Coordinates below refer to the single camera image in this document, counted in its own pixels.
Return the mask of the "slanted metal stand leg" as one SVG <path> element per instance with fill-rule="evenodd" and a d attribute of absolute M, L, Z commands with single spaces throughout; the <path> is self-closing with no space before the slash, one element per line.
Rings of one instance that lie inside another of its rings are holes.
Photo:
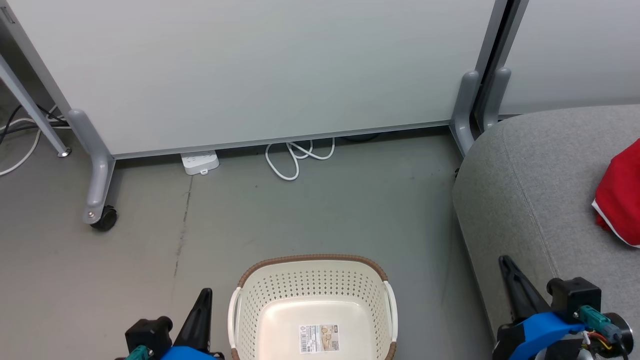
<path fill-rule="evenodd" d="M 38 129 L 41 131 L 41 134 L 44 135 L 46 139 L 48 139 L 48 141 L 50 141 L 53 148 L 57 151 L 57 156 L 59 158 L 68 157 L 68 155 L 70 155 L 70 153 L 72 152 L 71 149 L 68 146 L 65 146 L 57 133 L 55 133 L 55 130 L 51 127 L 48 120 L 45 119 L 45 116 L 38 108 L 36 102 L 32 99 L 30 94 L 18 79 L 18 76 L 16 76 L 14 71 L 7 63 L 6 59 L 4 59 L 1 54 L 0 79 L 7 86 L 16 100 L 18 100 L 18 102 L 22 105 L 23 109 L 25 109 L 26 112 L 31 116 L 32 120 L 35 121 Z"/>

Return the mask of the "grey fabric sofa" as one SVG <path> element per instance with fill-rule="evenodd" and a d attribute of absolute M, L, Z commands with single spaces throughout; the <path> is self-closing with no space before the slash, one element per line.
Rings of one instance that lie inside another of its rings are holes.
<path fill-rule="evenodd" d="M 592 207 L 611 160 L 637 139 L 640 104 L 599 105 L 511 117 L 471 146 L 453 202 L 494 343 L 512 321 L 506 255 L 548 303 L 553 278 L 599 287 L 601 312 L 627 321 L 629 360 L 640 360 L 640 248 L 601 228 Z"/>

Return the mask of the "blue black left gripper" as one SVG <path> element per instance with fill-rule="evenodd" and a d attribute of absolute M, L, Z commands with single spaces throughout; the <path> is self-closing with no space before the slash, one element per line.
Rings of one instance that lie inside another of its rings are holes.
<path fill-rule="evenodd" d="M 160 360 L 226 360 L 222 352 L 209 351 L 212 304 L 212 289 L 203 288 L 174 340 L 174 346 Z"/>

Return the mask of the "narrow white partition panel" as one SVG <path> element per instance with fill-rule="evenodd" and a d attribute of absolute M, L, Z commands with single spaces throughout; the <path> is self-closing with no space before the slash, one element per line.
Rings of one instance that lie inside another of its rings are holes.
<path fill-rule="evenodd" d="M 500 114 L 640 104 L 640 0 L 528 0 Z"/>

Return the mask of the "wide white partition panel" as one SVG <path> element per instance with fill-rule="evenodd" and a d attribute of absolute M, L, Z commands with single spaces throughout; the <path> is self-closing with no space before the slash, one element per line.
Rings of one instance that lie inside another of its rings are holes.
<path fill-rule="evenodd" d="M 451 120 L 496 0 L 6 0 L 115 157 Z"/>

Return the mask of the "barcode sticker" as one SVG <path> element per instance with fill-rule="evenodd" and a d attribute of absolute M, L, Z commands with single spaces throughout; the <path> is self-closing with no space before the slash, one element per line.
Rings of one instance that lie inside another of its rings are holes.
<path fill-rule="evenodd" d="M 300 354 L 333 353 L 341 350 L 339 325 L 301 325 L 298 327 Z"/>

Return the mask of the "grey partition leg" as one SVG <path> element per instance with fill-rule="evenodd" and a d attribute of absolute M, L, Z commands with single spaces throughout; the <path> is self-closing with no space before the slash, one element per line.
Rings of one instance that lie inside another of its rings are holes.
<path fill-rule="evenodd" d="M 90 225 L 101 218 L 103 208 L 108 205 L 106 198 L 114 173 L 115 158 L 86 112 L 73 108 L 67 112 L 66 119 L 91 160 L 91 177 L 87 190 L 86 209 L 83 214 L 83 221 Z"/>

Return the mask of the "black caster wheel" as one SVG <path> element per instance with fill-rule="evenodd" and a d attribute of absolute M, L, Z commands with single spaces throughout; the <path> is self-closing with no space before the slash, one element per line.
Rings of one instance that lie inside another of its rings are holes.
<path fill-rule="evenodd" d="M 118 220 L 118 212 L 112 205 L 105 205 L 102 216 L 95 223 L 90 224 L 94 230 L 100 232 L 110 231 Z"/>

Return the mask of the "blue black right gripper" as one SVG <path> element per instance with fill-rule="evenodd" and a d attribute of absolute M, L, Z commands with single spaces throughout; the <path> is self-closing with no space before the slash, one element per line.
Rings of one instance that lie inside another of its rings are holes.
<path fill-rule="evenodd" d="M 567 323 L 551 306 L 509 255 L 498 258 L 511 325 L 502 326 L 493 360 L 629 360 L 634 350 L 633 331 L 617 313 L 603 313 L 621 331 L 620 341 L 608 342 L 594 330 Z"/>

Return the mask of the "white power strip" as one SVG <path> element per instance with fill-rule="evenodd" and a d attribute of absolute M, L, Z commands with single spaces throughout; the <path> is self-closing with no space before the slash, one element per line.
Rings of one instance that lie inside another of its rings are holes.
<path fill-rule="evenodd" d="M 190 176 L 206 175 L 220 165 L 220 160 L 214 150 L 181 153 L 180 156 L 185 173 Z"/>

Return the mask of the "grey partition foot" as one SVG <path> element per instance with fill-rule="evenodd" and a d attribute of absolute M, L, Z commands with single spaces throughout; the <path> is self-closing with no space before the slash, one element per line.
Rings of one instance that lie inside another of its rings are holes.
<path fill-rule="evenodd" d="M 478 71 L 467 71 L 462 75 L 454 109 L 452 111 L 449 129 L 462 157 L 465 157 L 474 143 L 470 126 L 470 116 L 473 110 L 477 87 L 480 84 Z"/>
<path fill-rule="evenodd" d="M 482 110 L 482 132 L 486 132 L 499 122 L 499 110 L 511 75 L 512 71 L 507 67 L 501 67 L 494 72 Z"/>

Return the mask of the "cream perforated laundry basket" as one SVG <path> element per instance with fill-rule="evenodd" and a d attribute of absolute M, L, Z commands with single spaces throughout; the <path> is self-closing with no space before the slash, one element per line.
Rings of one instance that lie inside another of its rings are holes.
<path fill-rule="evenodd" d="M 301 354 L 298 328 L 339 326 L 340 351 Z M 263 260 L 237 283 L 227 312 L 231 360 L 394 360 L 398 305 L 373 260 L 309 254 Z"/>

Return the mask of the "red garment with white lining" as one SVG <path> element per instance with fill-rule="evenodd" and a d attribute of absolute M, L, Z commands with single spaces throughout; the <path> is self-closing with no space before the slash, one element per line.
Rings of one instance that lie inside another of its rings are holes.
<path fill-rule="evenodd" d="M 603 230 L 640 248 L 640 138 L 611 159 L 591 205 Z"/>

